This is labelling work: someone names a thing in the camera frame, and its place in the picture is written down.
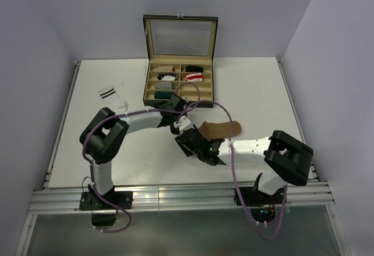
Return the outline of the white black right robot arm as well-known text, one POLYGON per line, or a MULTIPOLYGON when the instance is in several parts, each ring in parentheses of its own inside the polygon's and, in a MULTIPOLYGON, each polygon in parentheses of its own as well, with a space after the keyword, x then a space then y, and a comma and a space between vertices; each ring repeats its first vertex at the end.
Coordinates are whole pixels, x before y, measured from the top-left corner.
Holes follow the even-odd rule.
POLYGON ((305 186, 314 151, 289 134, 275 130, 271 136, 255 140, 204 138, 197 129, 188 129, 175 138, 187 157, 194 156, 210 166, 235 163, 266 163, 269 170, 260 173, 253 197, 266 203, 287 184, 305 186))

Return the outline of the red white striped sock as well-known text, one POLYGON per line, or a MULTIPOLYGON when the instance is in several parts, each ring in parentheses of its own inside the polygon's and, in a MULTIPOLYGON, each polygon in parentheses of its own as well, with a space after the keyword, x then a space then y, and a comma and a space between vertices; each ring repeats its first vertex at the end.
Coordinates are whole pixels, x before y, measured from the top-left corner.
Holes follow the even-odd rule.
POLYGON ((187 82, 202 82, 204 77, 201 73, 186 74, 184 80, 187 82))

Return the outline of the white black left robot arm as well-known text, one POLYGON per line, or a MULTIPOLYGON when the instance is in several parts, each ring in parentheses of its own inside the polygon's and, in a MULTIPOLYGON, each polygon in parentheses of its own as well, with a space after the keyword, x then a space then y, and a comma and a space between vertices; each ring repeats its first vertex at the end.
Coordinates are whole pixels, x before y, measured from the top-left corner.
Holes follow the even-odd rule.
POLYGON ((93 188, 93 203, 101 209, 114 201, 112 160, 119 152, 126 135, 149 128, 172 126, 184 110, 187 101, 176 94, 157 107, 116 114, 102 108, 79 137, 82 152, 88 160, 93 188))

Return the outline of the brown ribbed sock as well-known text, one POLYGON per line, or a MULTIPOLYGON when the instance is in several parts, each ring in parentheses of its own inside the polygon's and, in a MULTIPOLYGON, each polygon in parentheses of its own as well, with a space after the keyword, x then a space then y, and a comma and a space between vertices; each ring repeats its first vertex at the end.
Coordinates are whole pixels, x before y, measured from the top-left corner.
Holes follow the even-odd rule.
MULTIPOLYGON (((230 132, 230 122, 210 123, 203 122, 198 128, 199 133, 207 140, 211 139, 227 139, 230 132)), ((233 121, 232 136, 238 136, 242 131, 241 125, 237 121, 233 121)))

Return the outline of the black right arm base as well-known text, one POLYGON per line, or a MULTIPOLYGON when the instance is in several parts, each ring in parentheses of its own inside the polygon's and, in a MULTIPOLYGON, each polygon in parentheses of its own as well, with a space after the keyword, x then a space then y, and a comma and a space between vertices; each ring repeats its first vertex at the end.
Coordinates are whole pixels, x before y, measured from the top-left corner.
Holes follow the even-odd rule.
POLYGON ((276 205, 282 205, 287 187, 278 189, 273 195, 258 191, 254 186, 239 187, 240 195, 235 190, 234 203, 244 205, 245 215, 252 224, 271 223, 277 217, 276 205))

